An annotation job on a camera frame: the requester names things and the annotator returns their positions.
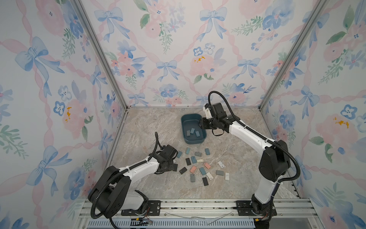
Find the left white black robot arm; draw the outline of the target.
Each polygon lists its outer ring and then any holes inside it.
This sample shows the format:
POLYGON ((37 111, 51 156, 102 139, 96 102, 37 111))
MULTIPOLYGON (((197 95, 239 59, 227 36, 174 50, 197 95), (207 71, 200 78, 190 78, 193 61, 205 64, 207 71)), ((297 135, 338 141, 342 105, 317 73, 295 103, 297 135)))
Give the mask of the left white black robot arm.
POLYGON ((112 218, 119 211, 136 216, 147 215, 150 211, 149 198, 139 190, 130 189, 130 186, 150 174, 173 171, 177 155, 178 151, 173 146, 160 144, 155 132, 154 149, 145 159, 124 168, 110 166, 103 172, 88 195, 91 218, 105 217, 117 228, 112 218))

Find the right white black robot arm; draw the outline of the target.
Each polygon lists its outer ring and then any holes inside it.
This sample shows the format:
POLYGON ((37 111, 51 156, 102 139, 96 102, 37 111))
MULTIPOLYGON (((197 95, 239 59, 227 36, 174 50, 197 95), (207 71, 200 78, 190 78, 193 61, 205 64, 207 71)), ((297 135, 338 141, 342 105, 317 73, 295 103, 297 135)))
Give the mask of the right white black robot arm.
POLYGON ((223 94, 211 91, 208 95, 213 94, 223 99, 230 113, 225 112, 221 103, 213 104, 209 100, 204 106, 205 117, 200 120, 199 126, 212 131, 220 129, 236 136, 259 154, 261 179, 251 197, 251 208, 255 215, 260 216, 259 221, 269 222, 273 216, 274 197, 280 185, 300 178, 300 165, 290 154, 286 142, 275 141, 257 132, 234 114, 223 94))

